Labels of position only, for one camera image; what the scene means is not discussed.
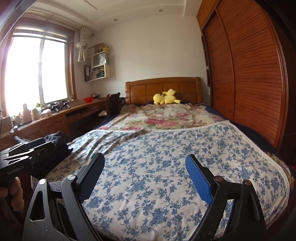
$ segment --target sliding wardrobe door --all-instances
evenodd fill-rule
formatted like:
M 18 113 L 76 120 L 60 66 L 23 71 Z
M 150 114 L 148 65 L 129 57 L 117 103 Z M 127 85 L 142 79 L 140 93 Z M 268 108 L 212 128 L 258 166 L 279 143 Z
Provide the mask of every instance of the sliding wardrobe door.
M 214 13 L 205 27 L 213 75 L 213 107 L 230 120 L 234 117 L 234 78 L 227 36 Z
M 234 121 L 263 133 L 276 146 L 285 98 L 281 59 L 272 27 L 253 0 L 222 0 L 216 10 L 233 61 Z

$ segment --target window pane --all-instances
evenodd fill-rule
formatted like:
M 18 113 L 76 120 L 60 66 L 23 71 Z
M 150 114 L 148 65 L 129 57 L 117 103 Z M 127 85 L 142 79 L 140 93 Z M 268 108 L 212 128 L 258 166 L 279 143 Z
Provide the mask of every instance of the window pane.
M 40 39 L 14 37 L 8 52 L 5 71 L 5 100 L 9 115 L 22 113 L 40 103 L 38 87 Z
M 42 89 L 44 102 L 66 99 L 65 44 L 44 41 L 42 53 Z

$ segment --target red plastic bowl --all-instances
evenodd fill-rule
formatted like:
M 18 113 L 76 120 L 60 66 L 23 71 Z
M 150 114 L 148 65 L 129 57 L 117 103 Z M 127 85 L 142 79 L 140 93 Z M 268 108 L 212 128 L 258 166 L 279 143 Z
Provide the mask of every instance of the red plastic bowl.
M 85 103 L 92 103 L 94 100 L 94 97 L 87 97 L 83 99 L 85 101 Z

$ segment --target pink floral blanket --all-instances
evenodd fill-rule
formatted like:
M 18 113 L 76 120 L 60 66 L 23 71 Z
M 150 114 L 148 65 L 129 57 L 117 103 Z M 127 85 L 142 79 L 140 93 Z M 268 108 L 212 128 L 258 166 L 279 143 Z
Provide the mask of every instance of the pink floral blanket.
M 122 131 L 141 128 L 183 129 L 224 121 L 221 117 L 207 112 L 205 108 L 192 104 L 148 104 L 141 107 L 125 105 L 119 116 L 99 129 Z

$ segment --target wooden chair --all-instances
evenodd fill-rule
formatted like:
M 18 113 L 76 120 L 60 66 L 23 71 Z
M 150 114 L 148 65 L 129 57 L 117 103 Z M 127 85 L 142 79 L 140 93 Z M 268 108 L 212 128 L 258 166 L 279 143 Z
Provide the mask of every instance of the wooden chair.
M 110 95 L 106 97 L 106 112 L 108 115 L 117 115 L 120 112 L 120 109 L 123 103 L 120 101 L 120 93 Z

